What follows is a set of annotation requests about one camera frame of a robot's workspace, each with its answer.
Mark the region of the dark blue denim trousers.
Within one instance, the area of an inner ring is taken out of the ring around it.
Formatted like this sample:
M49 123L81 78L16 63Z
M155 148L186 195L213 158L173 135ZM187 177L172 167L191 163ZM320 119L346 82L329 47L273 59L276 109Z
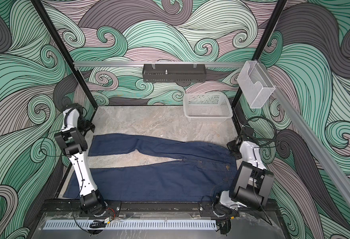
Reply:
M151 165L94 168L93 179L106 200L124 202L197 202L228 190L237 172L230 151L201 142L111 133L93 138L90 156L128 154L168 157Z

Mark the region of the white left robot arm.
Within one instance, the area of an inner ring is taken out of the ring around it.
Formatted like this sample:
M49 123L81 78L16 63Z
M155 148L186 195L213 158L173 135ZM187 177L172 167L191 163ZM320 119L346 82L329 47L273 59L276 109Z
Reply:
M62 127L54 139L75 170L81 210L100 217L105 214L107 205L92 177L86 154L88 144L84 136L86 132L93 131L95 126L85 119L83 113L84 108L78 103L65 106Z

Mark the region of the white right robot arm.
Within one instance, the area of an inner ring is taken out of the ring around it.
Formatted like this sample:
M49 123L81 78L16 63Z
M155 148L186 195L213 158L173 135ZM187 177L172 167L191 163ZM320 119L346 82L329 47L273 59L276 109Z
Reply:
M214 204L214 210L221 216L242 207L264 209L275 181L274 173L267 170L261 159L260 146L248 140L238 142L233 145L240 165L229 190L222 191Z

